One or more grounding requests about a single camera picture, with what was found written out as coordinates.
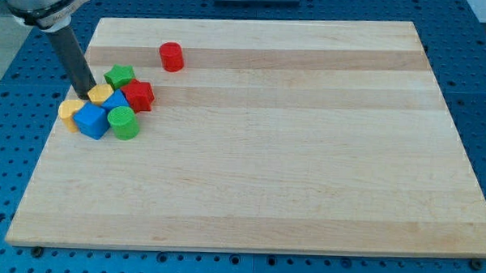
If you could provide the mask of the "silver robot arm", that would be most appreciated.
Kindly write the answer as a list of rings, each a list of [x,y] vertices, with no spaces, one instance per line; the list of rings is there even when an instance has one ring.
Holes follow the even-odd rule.
[[[6,7],[22,25],[56,32],[70,25],[71,16],[91,0],[5,0]]]

